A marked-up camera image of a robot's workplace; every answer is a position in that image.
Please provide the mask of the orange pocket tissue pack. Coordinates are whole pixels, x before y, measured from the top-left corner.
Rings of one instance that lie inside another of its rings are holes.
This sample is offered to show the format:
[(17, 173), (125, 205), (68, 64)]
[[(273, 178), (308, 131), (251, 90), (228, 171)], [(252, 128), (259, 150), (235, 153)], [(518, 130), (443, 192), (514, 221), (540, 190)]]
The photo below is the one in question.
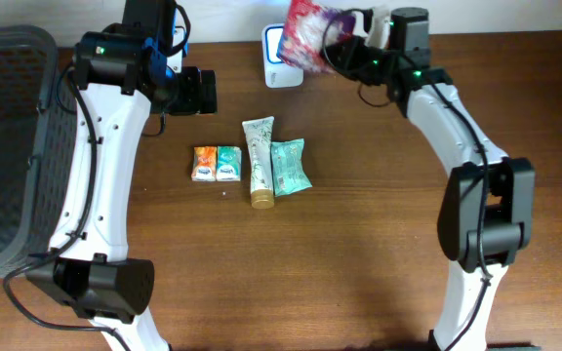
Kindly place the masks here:
[(215, 146), (197, 146), (194, 148), (193, 181), (215, 181), (217, 173), (217, 153)]

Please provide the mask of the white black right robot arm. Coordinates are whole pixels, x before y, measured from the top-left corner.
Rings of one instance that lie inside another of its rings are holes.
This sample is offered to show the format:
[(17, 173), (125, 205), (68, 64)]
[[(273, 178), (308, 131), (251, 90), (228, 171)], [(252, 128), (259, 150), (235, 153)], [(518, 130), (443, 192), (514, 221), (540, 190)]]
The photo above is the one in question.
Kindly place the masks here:
[(328, 21), (355, 18), (344, 38), (322, 36), (324, 61), (363, 86), (387, 88), (388, 100), (426, 138), (448, 178), (437, 219), (448, 260), (444, 305), (427, 350), (485, 350), (502, 278), (531, 240), (535, 170), (511, 158), (465, 109), (446, 69), (430, 62), (428, 11), (406, 7), (379, 20), (347, 9)]

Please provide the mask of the teal wipes packet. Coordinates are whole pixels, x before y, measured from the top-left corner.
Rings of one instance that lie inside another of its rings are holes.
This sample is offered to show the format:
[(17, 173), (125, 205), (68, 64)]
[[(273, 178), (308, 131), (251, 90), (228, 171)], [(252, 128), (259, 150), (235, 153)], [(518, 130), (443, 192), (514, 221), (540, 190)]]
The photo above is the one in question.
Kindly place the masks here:
[(312, 187), (302, 167), (303, 149), (303, 138), (272, 142), (271, 159), (276, 197), (291, 195)]

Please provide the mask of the teal pocket tissue pack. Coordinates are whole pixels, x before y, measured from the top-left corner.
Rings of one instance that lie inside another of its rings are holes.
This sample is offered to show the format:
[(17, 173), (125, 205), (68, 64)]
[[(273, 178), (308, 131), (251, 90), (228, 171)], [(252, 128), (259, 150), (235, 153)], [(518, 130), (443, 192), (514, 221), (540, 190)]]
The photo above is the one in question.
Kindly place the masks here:
[(216, 181), (241, 180), (242, 152), (237, 146), (219, 146)]

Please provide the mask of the red purple tissue pack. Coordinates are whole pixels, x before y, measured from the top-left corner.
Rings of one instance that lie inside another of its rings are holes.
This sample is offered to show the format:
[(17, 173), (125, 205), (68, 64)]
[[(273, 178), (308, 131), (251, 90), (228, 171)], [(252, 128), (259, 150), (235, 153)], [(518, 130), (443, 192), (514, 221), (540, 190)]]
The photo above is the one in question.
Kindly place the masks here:
[(339, 17), (327, 31), (329, 22), (342, 9), (312, 0), (292, 0), (286, 17), (277, 56), (288, 65), (312, 73), (333, 73), (322, 57), (323, 46), (337, 44), (352, 35), (356, 19), (353, 14)]

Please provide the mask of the white green cream tube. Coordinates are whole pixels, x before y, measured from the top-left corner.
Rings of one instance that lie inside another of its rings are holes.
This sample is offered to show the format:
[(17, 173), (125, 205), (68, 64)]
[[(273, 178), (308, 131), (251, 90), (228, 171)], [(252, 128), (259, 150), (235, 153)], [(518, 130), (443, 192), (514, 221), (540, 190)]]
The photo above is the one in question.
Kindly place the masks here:
[(258, 210), (274, 206), (271, 166), (273, 122), (274, 117), (269, 116), (242, 123), (251, 163), (251, 205)]

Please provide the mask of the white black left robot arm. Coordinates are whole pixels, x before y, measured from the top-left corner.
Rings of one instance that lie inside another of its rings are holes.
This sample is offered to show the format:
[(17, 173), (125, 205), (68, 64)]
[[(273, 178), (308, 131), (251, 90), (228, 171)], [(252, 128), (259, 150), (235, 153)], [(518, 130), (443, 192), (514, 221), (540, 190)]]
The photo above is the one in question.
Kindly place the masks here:
[(148, 117), (218, 109), (213, 71), (168, 64), (185, 52), (175, 31), (188, 23), (175, 0), (130, 1), (121, 21), (82, 37), (68, 71), (77, 131), (63, 208), (23, 273), (114, 350), (169, 348), (149, 308), (153, 264), (128, 255), (127, 206)]

